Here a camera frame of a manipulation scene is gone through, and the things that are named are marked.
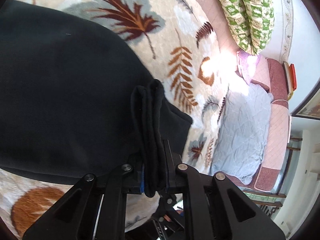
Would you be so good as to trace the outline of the black pants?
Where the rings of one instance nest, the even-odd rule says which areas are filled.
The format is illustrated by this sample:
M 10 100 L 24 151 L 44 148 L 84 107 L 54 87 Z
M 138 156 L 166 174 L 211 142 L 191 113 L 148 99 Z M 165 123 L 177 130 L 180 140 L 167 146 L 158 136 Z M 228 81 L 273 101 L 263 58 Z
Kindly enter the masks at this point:
M 1 7 L 1 168 L 71 184 L 139 159 L 145 194 L 164 189 L 192 119 L 115 33 L 64 12 Z

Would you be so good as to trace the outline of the pink quilted bed sheet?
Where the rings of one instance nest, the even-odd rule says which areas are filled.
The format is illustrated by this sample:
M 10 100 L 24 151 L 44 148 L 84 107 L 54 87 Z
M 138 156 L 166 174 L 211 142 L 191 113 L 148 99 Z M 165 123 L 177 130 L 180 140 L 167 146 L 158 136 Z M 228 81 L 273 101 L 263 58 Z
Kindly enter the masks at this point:
M 227 30 L 218 0 L 196 0 L 217 32 L 221 51 L 235 52 L 235 42 Z M 283 166 L 287 140 L 290 136 L 291 118 L 287 101 L 287 84 L 283 63 L 288 61 L 293 34 L 292 0 L 273 0 L 275 3 L 275 30 L 271 42 L 260 58 L 253 83 L 273 95 L 264 159 L 249 189 L 270 192 Z

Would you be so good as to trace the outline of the light blue quilted pillow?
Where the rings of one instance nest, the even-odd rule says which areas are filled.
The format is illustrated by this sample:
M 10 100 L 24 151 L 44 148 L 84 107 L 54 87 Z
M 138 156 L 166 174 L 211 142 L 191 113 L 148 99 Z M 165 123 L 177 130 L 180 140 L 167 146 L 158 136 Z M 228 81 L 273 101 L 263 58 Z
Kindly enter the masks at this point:
M 271 97 L 260 85 L 231 87 L 210 174 L 223 172 L 250 184 L 264 158 L 270 116 Z

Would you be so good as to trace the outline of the purple folded cloth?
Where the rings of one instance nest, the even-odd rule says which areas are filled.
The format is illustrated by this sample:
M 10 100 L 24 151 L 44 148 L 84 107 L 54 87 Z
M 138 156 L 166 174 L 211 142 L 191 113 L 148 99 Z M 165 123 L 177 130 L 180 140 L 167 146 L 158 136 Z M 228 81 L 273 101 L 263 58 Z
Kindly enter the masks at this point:
M 249 85 L 255 75 L 260 55 L 251 55 L 242 49 L 236 52 L 237 68 L 240 76 Z

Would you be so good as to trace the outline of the leaf pattern fleece blanket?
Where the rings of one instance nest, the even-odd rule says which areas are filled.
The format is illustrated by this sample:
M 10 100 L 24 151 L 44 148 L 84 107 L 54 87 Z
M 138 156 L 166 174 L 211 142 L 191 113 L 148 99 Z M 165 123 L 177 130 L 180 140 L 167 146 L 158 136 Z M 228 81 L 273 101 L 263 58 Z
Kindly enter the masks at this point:
M 8 0 L 1 0 L 1 7 Z M 227 79 L 215 31 L 195 0 L 13 0 L 49 8 L 99 24 L 118 35 L 160 81 L 166 99 L 192 119 L 182 159 L 201 172 L 195 155 L 216 138 Z M 156 211 L 159 195 L 127 198 L 125 230 L 134 230 Z M 76 182 L 52 183 L 1 168 L 1 227 L 5 238 L 26 230 Z

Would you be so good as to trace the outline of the green white patterned quilt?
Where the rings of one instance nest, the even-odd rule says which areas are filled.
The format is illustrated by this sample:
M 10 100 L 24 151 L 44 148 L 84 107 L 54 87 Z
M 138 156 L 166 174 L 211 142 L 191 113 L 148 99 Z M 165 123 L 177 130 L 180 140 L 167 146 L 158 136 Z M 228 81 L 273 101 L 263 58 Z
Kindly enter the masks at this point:
M 259 55 L 274 27 L 272 0 L 219 0 L 236 44 L 250 55 Z

